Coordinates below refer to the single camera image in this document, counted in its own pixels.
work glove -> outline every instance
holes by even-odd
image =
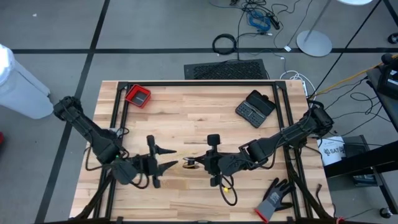
[[[287,179],[278,182],[279,178],[275,178],[262,198],[262,202],[254,209],[265,223],[269,222],[274,212],[293,207],[292,203],[282,202],[282,199],[294,190],[294,185],[288,183]]]

small red box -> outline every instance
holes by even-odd
[[[150,91],[140,85],[133,85],[126,95],[126,100],[139,108],[144,108],[149,98]]]

butcher block tabletop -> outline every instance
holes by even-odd
[[[111,220],[124,217],[126,221],[261,221],[253,209],[261,202],[268,186],[276,177],[287,178],[282,148],[276,150],[275,166],[272,169],[245,170],[233,175],[238,194],[238,203],[234,207],[224,202],[218,187],[210,187],[211,176],[202,165],[198,169],[184,169],[182,165],[184,157],[200,156],[209,150],[210,146],[206,142],[209,134],[221,136],[218,147],[220,152],[239,152],[238,147],[244,143],[278,133],[276,110],[257,129],[235,113],[235,108],[253,90],[274,101],[272,87],[169,86],[167,82],[164,81],[164,86],[146,86],[152,94],[145,108],[140,109],[131,104],[128,106],[126,128],[130,133],[124,136],[123,146],[130,155],[147,154],[149,148],[146,136],[153,135],[158,146],[177,151],[174,154],[157,156],[159,163],[172,160],[177,160],[178,163],[160,177],[159,189],[155,189],[152,183],[144,190],[117,183]],[[109,128],[118,83],[119,81],[102,82],[93,118],[102,128]],[[286,80],[286,85],[293,119],[297,122],[308,110],[303,87],[298,80]],[[282,92],[278,91],[284,124],[288,125]],[[123,91],[116,127],[121,122],[125,94],[126,91]],[[308,139],[308,146],[318,149],[314,139]],[[304,147],[301,158],[308,189],[315,196],[317,185],[322,184],[319,197],[325,210],[332,215],[333,206],[320,155]],[[88,162],[89,167],[99,165],[92,153]],[[84,163],[85,159],[76,186],[71,217],[82,211],[95,194],[100,181],[101,171],[87,171]],[[301,216],[305,217],[303,198],[298,188],[297,195]],[[232,192],[226,193],[226,196],[233,201]],[[104,193],[100,217],[104,217],[107,199],[108,191]],[[285,197],[284,202],[291,202],[290,194]],[[286,217],[294,217],[293,208],[275,212],[271,221],[286,221]]]

white trash bin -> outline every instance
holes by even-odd
[[[0,44],[0,105],[40,119],[52,114],[49,94],[50,90],[15,60],[11,50]]]

gray floor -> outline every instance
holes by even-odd
[[[227,0],[213,1],[228,5]],[[293,1],[268,1],[290,6]],[[11,49],[88,49],[100,16],[103,0],[4,0],[0,1],[0,43]],[[293,35],[305,15],[309,0],[301,0],[293,14],[282,13],[279,19],[284,29],[276,44],[283,47]],[[314,1],[300,30],[314,23],[326,0]],[[391,1],[398,10],[398,2]],[[356,32],[373,6],[354,7],[332,1],[317,30],[327,34],[333,47],[343,48]],[[210,48],[213,39],[221,33],[236,35],[241,11],[220,9],[207,1],[196,0],[111,0],[97,48],[100,49],[180,49]],[[361,29],[349,48],[396,47],[386,41],[397,26],[381,3]],[[255,32],[242,22],[240,32]],[[241,39],[241,47],[274,47],[273,37],[257,36]],[[228,42],[220,42],[227,47]],[[290,47],[297,47],[295,39]],[[287,69],[306,75],[318,85],[339,54],[313,58],[300,53],[281,54],[287,60]],[[321,89],[380,61],[382,54],[344,54]],[[102,80],[181,80],[183,65],[201,62],[219,62],[235,55],[216,54],[95,54],[81,97],[85,113],[92,117]],[[283,60],[270,53],[241,54],[242,59],[261,58],[271,78],[279,78],[284,71]],[[46,84],[57,102],[63,96],[73,95],[85,63],[85,54],[17,54],[16,59]],[[318,99],[330,104],[347,89]],[[362,84],[356,91],[374,96]],[[328,112],[334,117],[343,113],[366,110],[368,102],[358,103],[342,98]],[[7,108],[0,107],[0,131],[6,143],[0,150],[0,223],[33,223],[39,209],[45,185],[63,133],[65,123],[51,116],[31,120]],[[369,119],[366,115],[351,115],[335,122],[334,129],[345,133]],[[368,142],[385,144],[397,139],[392,125],[379,118],[357,129],[351,135],[365,135]],[[83,159],[84,139],[72,131],[60,175],[55,186],[46,221],[66,220]],[[397,173],[384,175],[398,198]],[[337,215],[349,217],[364,210],[370,212],[352,220],[377,223],[397,223],[398,218],[380,218],[378,209],[386,203],[375,187],[356,188],[347,177],[330,179],[329,187]]]

